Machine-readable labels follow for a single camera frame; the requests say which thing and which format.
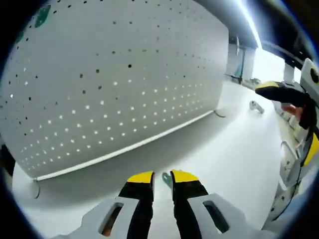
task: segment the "white wall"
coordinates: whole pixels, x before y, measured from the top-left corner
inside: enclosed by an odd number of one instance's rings
[[[300,79],[301,79],[301,70],[299,70],[297,67],[294,69],[294,80],[295,82],[300,84]]]
[[[268,51],[256,49],[255,62],[253,67],[253,78],[258,78],[261,82],[283,81],[284,79],[284,59]]]
[[[284,68],[284,81],[287,83],[294,82],[294,68],[288,64],[285,64]]]

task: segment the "white panel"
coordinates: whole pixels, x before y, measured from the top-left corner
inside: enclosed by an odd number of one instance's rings
[[[238,67],[240,67],[242,64],[243,51],[239,50],[238,55],[236,54],[236,52],[237,52],[237,45],[229,44],[228,57],[227,57],[227,69],[226,69],[226,74],[228,75],[235,75],[237,73]]]
[[[251,48],[246,48],[243,79],[250,80],[253,75],[253,68],[255,62],[255,50]]]
[[[40,27],[37,16],[27,25],[1,82],[1,134],[30,177],[106,159],[216,108],[228,29],[202,6],[50,4]]]

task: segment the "pegboard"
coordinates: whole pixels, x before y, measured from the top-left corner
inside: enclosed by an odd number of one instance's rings
[[[21,34],[1,80],[1,134],[32,178],[217,106],[228,29],[193,1],[54,0]]]

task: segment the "person's hand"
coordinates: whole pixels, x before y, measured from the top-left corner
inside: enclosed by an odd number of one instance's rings
[[[296,120],[299,122],[301,119],[301,115],[303,114],[304,108],[302,107],[294,107],[293,105],[290,106],[282,106],[283,111],[291,113],[293,116],[296,117]]]

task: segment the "white table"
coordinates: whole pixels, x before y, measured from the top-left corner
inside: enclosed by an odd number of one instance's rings
[[[256,100],[263,115],[249,110]],[[209,193],[217,193],[261,229],[271,208],[279,180],[280,133],[273,104],[253,91],[225,82],[215,114],[154,142],[99,164],[40,181],[40,195],[33,199],[32,180],[19,165],[13,174],[13,193],[22,211],[44,236],[68,234],[82,216],[104,197],[118,194],[131,175],[154,170],[154,216],[149,238],[179,238],[173,203],[161,174],[181,169],[198,176]]]

